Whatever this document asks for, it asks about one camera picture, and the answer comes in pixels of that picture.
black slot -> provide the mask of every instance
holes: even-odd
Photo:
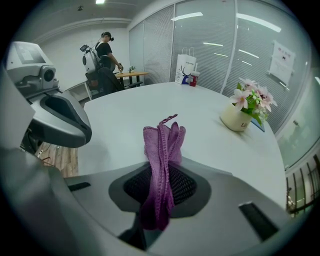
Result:
[[[85,189],[85,188],[90,187],[90,186],[91,185],[88,182],[81,182],[81,183],[78,183],[78,184],[70,185],[70,186],[68,186],[68,188],[72,192],[72,191],[82,190],[82,189]]]
[[[241,204],[239,209],[261,241],[267,240],[278,231],[278,228],[253,202]]]

metal railing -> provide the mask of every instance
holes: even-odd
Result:
[[[288,211],[289,214],[294,218],[296,215],[299,215],[301,213],[305,213],[306,210],[311,208],[315,202],[319,199],[319,194],[320,194],[320,161],[318,156],[315,154],[313,156],[313,159],[315,161],[316,167],[311,170],[310,164],[307,162],[307,169],[308,169],[308,174],[307,178],[310,180],[310,189],[311,189],[311,201],[307,203],[307,196],[306,196],[306,183],[305,183],[305,175],[302,171],[302,169],[299,169],[300,175],[301,175],[301,180],[302,180],[302,189],[303,189],[303,198],[300,199],[299,201],[303,200],[303,205],[300,207],[297,207],[297,182],[296,182],[296,174],[298,173],[295,172],[292,174],[293,176],[293,186],[294,186],[294,201],[291,199],[289,196],[290,191],[293,189],[292,187],[289,187],[289,181],[288,177],[286,178],[286,196],[287,196],[287,202],[286,202],[286,210]]]

wooden floor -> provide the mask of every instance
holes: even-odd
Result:
[[[87,101],[82,101],[80,104],[85,106]],[[40,159],[43,160],[44,165],[53,165],[57,167],[64,178],[74,177],[78,175],[78,149],[69,148],[64,146],[57,146],[43,142],[38,148],[35,156],[37,157],[39,152],[42,151]]]

paper sign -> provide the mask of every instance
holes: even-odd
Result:
[[[279,78],[287,86],[293,72],[295,58],[294,52],[274,41],[269,73]]]

pink flower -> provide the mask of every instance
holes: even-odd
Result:
[[[245,90],[248,90],[248,91],[251,91],[251,90],[254,90],[256,91],[258,88],[258,83],[254,80],[250,80],[250,79],[243,79],[241,77],[239,77],[240,81],[243,83],[244,85],[244,89]]]
[[[278,106],[278,104],[274,100],[274,97],[271,95],[270,92],[268,92],[267,87],[258,87],[257,91],[262,99],[262,101],[260,102],[261,107],[266,108],[271,112],[271,104],[275,105],[276,107]]]
[[[234,95],[232,95],[231,102],[236,103],[235,108],[237,110],[242,110],[242,108],[247,109],[248,108],[248,101],[247,97],[251,94],[249,90],[241,91],[239,89],[234,90]]]

